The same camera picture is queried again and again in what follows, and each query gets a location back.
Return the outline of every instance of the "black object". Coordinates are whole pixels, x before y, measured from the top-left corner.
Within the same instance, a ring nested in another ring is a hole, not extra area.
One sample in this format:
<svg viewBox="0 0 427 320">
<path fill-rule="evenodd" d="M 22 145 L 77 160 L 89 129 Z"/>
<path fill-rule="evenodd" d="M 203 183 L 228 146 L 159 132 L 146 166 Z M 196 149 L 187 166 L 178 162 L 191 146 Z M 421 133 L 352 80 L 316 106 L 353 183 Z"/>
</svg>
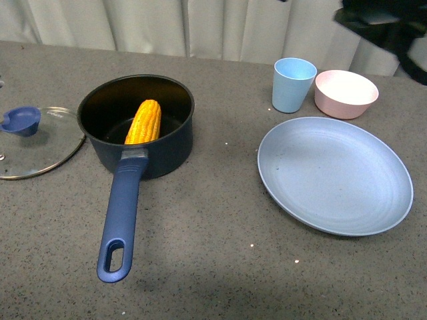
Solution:
<svg viewBox="0 0 427 320">
<path fill-rule="evenodd" d="M 427 72 L 408 55 L 427 32 L 427 0 L 343 0 L 335 20 L 369 42 L 395 54 L 413 80 L 427 85 Z"/>
<path fill-rule="evenodd" d="M 124 145 L 138 107 L 155 99 L 161 107 L 159 139 Z M 81 102 L 77 121 L 89 137 L 101 163 L 114 172 L 97 264 L 98 277 L 114 283 L 131 269 L 139 181 L 177 169 L 191 153 L 194 100 L 176 80 L 159 75 L 131 75 L 105 83 Z M 111 257 L 123 248 L 118 270 Z"/>
</svg>

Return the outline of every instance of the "white curtain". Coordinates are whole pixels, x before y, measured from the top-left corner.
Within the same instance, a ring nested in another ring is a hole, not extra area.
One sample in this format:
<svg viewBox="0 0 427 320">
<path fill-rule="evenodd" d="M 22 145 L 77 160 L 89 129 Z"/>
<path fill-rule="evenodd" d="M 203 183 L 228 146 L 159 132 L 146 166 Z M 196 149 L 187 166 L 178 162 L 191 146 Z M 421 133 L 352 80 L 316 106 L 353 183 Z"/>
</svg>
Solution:
<svg viewBox="0 0 427 320">
<path fill-rule="evenodd" d="M 0 40 L 403 75 L 333 21 L 340 0 L 0 0 Z M 427 41 L 411 55 L 427 66 Z"/>
</svg>

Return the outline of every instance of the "handle hole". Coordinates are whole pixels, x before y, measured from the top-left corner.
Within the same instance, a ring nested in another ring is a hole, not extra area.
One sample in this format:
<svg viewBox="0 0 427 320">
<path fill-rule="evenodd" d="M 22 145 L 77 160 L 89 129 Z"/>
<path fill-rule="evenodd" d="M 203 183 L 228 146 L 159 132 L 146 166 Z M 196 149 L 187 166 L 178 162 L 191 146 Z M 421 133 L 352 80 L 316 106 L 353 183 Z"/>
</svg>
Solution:
<svg viewBox="0 0 427 320">
<path fill-rule="evenodd" d="M 109 245 L 106 261 L 107 272 L 115 272 L 121 268 L 123 263 L 123 248 L 124 244 L 121 241 L 114 241 Z"/>
</svg>

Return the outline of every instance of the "pink bowl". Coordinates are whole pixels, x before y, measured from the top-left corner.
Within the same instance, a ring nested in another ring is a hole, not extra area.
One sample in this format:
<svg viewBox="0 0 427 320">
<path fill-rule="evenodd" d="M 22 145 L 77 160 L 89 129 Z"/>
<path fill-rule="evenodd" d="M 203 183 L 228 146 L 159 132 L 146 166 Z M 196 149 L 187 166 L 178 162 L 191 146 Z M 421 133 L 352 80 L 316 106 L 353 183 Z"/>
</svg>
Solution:
<svg viewBox="0 0 427 320">
<path fill-rule="evenodd" d="M 314 102 L 320 111 L 338 119 L 359 117 L 378 95 L 375 84 L 349 71 L 325 71 L 315 80 Z"/>
</svg>

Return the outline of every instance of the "saucepan handle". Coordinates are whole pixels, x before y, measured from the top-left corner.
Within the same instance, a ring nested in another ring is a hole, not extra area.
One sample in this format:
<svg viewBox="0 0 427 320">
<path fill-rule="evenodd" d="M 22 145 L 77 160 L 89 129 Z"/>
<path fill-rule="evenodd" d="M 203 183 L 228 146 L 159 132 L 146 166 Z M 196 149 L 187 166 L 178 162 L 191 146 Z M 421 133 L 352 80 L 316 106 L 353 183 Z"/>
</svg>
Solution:
<svg viewBox="0 0 427 320">
<path fill-rule="evenodd" d="M 97 265 L 98 277 L 103 282 L 118 282 L 131 270 L 139 180 L 147 164 L 146 150 L 124 151 L 115 170 Z M 123 249 L 121 266 L 110 271 L 117 249 Z"/>
</svg>

